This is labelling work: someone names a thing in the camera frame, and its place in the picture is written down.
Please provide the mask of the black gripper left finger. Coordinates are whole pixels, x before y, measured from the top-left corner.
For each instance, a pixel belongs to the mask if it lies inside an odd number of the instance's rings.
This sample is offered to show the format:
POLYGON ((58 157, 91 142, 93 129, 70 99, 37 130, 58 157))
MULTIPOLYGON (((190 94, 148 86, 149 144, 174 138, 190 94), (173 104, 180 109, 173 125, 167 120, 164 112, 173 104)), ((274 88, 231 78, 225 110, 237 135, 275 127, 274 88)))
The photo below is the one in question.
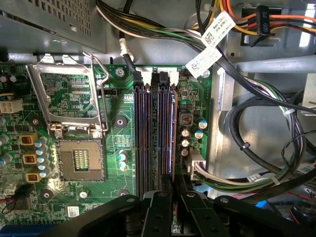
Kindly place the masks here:
POLYGON ((160 178, 162 190, 143 199, 118 197, 45 232, 45 237, 169 237, 172 224, 172 184, 160 178))

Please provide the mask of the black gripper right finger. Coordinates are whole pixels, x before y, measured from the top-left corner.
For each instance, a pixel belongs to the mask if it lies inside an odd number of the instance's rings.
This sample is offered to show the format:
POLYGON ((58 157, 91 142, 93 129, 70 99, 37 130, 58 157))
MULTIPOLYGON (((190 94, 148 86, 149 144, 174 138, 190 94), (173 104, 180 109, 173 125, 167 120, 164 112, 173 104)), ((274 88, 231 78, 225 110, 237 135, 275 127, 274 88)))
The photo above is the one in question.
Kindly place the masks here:
POLYGON ((193 190, 188 175, 176 175, 176 192, 185 213, 185 226, 200 237, 297 237, 299 225, 270 210, 231 196, 209 200, 193 190))

